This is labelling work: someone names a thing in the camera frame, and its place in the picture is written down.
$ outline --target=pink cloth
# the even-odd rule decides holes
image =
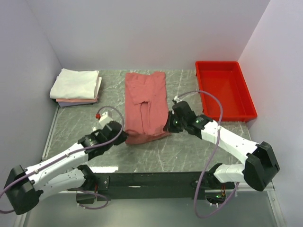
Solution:
[[[96,103],[98,101],[98,97],[95,99],[66,99],[66,98],[58,98],[56,102],[61,103]]]
[[[126,144],[146,143],[170,133],[163,127],[168,117],[165,73],[151,75],[129,72],[125,76]]]

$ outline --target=red plastic bin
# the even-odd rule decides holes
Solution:
[[[225,122],[248,122],[257,117],[255,106],[236,61],[197,61],[196,76],[200,90],[217,97],[223,106]],[[206,116],[219,120],[220,108],[216,101],[203,93],[203,111]]]

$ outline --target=wall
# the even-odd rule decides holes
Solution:
[[[27,0],[63,67],[194,69],[238,60],[269,0]]]
[[[49,90],[60,63],[24,0],[0,0],[0,187],[12,167],[42,156],[55,111]],[[10,210],[6,196],[0,209]],[[1,215],[9,227],[16,215]]]
[[[240,57],[258,118],[255,141],[272,144],[281,167],[274,178],[287,226],[302,226],[303,2],[271,0]]]

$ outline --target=gray marble surface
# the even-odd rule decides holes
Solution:
[[[133,70],[142,74],[151,74],[153,70]],[[60,108],[53,137],[50,141],[47,158],[53,157],[77,142],[83,135],[98,127],[95,119],[97,110],[104,105],[116,107],[125,113],[125,73],[127,70],[102,70],[100,101],[93,105],[82,105]],[[190,90],[198,89],[194,70],[164,70],[166,74],[167,102],[172,107],[172,99]],[[201,113],[202,104],[199,95],[185,99],[191,108]],[[243,122],[223,122],[222,126],[232,132],[250,139],[249,131]],[[104,155],[88,162],[95,170],[98,167],[110,167],[109,171],[117,172],[178,172],[201,171],[214,149],[214,144],[200,140],[186,132],[173,134],[161,140],[146,144],[127,146],[125,144],[112,147]],[[222,149],[218,149],[210,167],[222,162],[236,164],[239,161]]]

